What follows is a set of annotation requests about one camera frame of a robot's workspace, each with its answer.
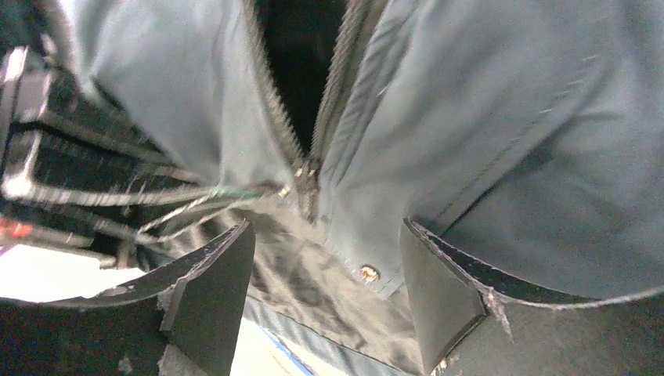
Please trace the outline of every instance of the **gray jacket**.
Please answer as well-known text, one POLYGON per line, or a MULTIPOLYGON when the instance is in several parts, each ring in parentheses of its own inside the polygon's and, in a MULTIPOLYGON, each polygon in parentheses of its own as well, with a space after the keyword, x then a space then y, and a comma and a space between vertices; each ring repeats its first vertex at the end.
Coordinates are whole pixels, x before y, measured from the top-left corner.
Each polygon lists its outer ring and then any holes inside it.
POLYGON ((423 372, 404 219, 562 295, 664 285, 661 2, 348 0, 309 155, 251 2, 51 3, 90 97, 207 184, 261 192, 228 215, 259 236, 246 315, 348 373, 423 372))

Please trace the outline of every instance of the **metal zipper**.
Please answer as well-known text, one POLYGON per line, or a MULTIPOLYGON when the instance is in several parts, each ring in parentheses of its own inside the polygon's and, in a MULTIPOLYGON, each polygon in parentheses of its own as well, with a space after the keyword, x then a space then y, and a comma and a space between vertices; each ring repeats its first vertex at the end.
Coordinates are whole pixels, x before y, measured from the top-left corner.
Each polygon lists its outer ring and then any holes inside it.
POLYGON ((269 67, 265 38, 258 21, 257 7, 254 4, 254 0, 244 0, 244 8, 247 13, 247 30, 251 41, 251 52, 257 71, 258 84, 264 95, 272 128, 279 138, 287 160, 293 167, 297 184, 296 188, 300 194, 299 204, 301 214, 312 222, 316 217, 316 199, 319 192, 319 167, 325 158, 329 146, 326 139, 330 138, 328 135, 332 134, 337 127, 336 124, 331 124, 331 115, 334 106, 339 100, 353 47, 361 30, 369 4, 370 0, 348 0, 348 7, 343 16, 337 42, 334 46, 334 54, 330 63, 330 73, 327 76, 323 98, 316 116, 312 149, 309 155, 305 156, 302 145, 298 141, 291 120, 277 91, 272 71, 269 67))

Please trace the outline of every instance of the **zipper teeth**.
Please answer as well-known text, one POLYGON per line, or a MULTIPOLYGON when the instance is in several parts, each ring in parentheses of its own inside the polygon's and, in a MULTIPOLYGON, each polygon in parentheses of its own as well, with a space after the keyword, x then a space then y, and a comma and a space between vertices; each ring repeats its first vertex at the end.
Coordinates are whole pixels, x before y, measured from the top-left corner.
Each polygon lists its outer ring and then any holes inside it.
POLYGON ((258 10, 253 0, 244 0, 244 11, 247 14, 247 32, 251 43, 251 53, 254 57, 254 66, 258 75, 258 84, 265 96, 272 128, 282 143, 282 150, 292 164, 294 170, 305 163, 305 153, 295 135, 291 120, 288 117, 283 101, 276 89, 272 71, 269 67, 267 48, 265 47, 264 33, 258 21, 258 10))
POLYGON ((338 97, 341 94, 344 77, 352 56, 352 49, 357 41, 370 0, 350 0, 344 13, 334 45, 334 54, 330 64, 330 73, 327 76, 323 99, 321 100, 316 125, 313 130, 312 159, 321 162, 325 157, 325 132, 330 127, 330 117, 338 97))

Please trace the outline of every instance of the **metal rivet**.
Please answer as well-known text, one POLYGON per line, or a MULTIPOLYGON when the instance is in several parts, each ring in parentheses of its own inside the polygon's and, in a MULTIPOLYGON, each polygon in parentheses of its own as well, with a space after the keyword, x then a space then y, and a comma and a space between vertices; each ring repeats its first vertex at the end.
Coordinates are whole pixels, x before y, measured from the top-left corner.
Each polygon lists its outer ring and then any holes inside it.
POLYGON ((285 198, 288 196, 288 194, 291 192, 291 188, 289 186, 284 186, 280 191, 279 191, 279 196, 281 198, 285 198))
POLYGON ((375 270, 372 266, 365 265, 359 270, 359 275, 362 276, 362 279, 366 282, 376 282, 381 278, 378 270, 375 270))

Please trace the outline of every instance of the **snap button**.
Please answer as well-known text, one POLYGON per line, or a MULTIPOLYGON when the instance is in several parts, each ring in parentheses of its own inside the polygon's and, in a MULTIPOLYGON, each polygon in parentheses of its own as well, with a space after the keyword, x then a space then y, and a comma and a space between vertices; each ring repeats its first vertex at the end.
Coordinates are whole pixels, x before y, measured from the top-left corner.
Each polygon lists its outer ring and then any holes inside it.
POLYGON ((378 270, 375 270, 372 266, 365 265, 359 270, 359 275, 366 282, 376 282, 381 278, 378 270))

